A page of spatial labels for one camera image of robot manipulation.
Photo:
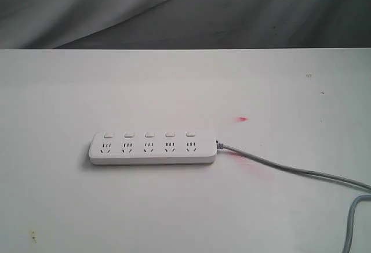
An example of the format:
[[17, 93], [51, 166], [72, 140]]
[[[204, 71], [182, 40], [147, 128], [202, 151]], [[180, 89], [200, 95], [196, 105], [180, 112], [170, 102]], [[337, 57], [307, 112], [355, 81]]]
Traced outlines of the grey fabric backdrop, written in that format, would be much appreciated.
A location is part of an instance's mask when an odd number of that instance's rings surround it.
[[1, 0], [3, 49], [370, 47], [370, 0]]

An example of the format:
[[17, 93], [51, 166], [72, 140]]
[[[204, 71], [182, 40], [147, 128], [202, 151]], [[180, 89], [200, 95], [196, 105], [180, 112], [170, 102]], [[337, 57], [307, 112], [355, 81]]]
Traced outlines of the white five-outlet power strip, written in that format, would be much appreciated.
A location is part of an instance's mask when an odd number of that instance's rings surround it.
[[211, 164], [217, 154], [211, 130], [107, 131], [89, 147], [93, 165]]

